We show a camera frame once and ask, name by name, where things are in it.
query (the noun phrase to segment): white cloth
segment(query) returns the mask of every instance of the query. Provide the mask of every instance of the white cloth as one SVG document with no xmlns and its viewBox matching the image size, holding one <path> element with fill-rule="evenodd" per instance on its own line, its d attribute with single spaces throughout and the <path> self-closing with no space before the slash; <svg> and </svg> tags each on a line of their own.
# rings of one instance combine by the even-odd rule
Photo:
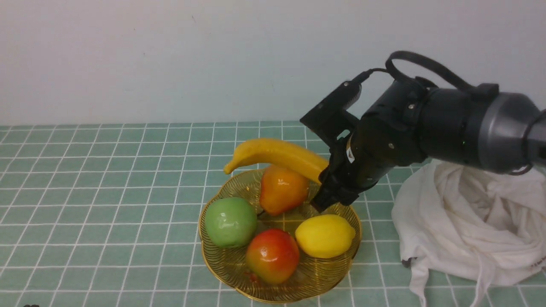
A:
<svg viewBox="0 0 546 307">
<path fill-rule="evenodd" d="M 546 178 L 497 175 L 433 160 L 407 179 L 392 210 L 410 290 L 426 306 L 429 269 L 488 287 L 513 285 L 546 265 Z"/>
</svg>

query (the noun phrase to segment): yellow banana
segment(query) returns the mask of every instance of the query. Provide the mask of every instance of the yellow banana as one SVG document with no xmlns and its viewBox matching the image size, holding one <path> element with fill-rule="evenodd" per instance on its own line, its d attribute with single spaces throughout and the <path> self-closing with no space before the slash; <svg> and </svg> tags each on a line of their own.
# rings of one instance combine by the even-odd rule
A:
<svg viewBox="0 0 546 307">
<path fill-rule="evenodd" d="M 224 172 L 231 174 L 236 168 L 257 163 L 285 167 L 318 184 L 319 174 L 328 166 L 328 160 L 306 148 L 283 140 L 258 138 L 237 146 Z"/>
</svg>

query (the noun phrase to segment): yellow lemon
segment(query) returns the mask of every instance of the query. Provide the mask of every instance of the yellow lemon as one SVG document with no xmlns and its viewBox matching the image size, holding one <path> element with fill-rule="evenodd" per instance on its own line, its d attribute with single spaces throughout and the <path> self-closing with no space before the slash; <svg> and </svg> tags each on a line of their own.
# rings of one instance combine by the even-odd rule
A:
<svg viewBox="0 0 546 307">
<path fill-rule="evenodd" d="M 356 231 L 343 217 L 325 214 L 305 220 L 295 232 L 304 253 L 315 258 L 333 258 L 346 252 Z"/>
</svg>

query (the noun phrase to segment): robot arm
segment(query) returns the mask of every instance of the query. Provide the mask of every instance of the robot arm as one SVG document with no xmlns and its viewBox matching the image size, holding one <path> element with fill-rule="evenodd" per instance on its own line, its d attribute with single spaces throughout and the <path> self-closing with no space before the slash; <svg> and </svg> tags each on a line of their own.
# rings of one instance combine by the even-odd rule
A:
<svg viewBox="0 0 546 307">
<path fill-rule="evenodd" d="M 423 66 L 455 88 L 410 78 L 393 60 Z M 510 175 L 546 165 L 546 110 L 527 96 L 500 92 L 496 84 L 472 86 L 413 52 L 391 54 L 385 67 L 343 82 L 300 120 L 330 148 L 313 199 L 319 212 L 338 202 L 352 204 L 392 168 L 427 157 Z M 361 83 L 377 71 L 394 82 L 359 120 L 347 109 L 358 100 Z M 349 134 L 340 136 L 343 131 Z"/>
</svg>

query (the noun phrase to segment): fruit basket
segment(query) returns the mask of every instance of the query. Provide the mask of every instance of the fruit basket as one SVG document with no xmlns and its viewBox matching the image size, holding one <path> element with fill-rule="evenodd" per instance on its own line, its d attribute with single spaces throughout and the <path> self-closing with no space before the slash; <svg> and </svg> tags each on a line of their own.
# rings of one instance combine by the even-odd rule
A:
<svg viewBox="0 0 546 307">
<path fill-rule="evenodd" d="M 360 220 L 350 206 L 336 204 L 323 213 L 343 217 L 356 230 L 350 248 L 342 255 L 328 259 L 312 258 L 301 252 L 298 268 L 287 281 L 280 285 L 270 286 L 252 280 L 245 261 L 246 247 L 224 249 L 214 245 L 209 238 L 205 227 L 205 214 L 207 208 L 214 201 L 228 197 L 240 197 L 247 200 L 257 214 L 262 211 L 259 205 L 262 175 L 263 170 L 250 170 L 232 177 L 201 212 L 199 236 L 206 266 L 221 282 L 246 297 L 260 302 L 292 303 L 324 294 L 345 278 L 360 246 L 362 238 Z M 294 236 L 299 224 L 319 215 L 309 205 L 309 201 L 317 191 L 318 185 L 312 183 L 307 200 L 303 205 L 276 217 L 271 217 L 268 214 L 260 215 L 256 234 L 269 228 L 280 228 Z"/>
</svg>

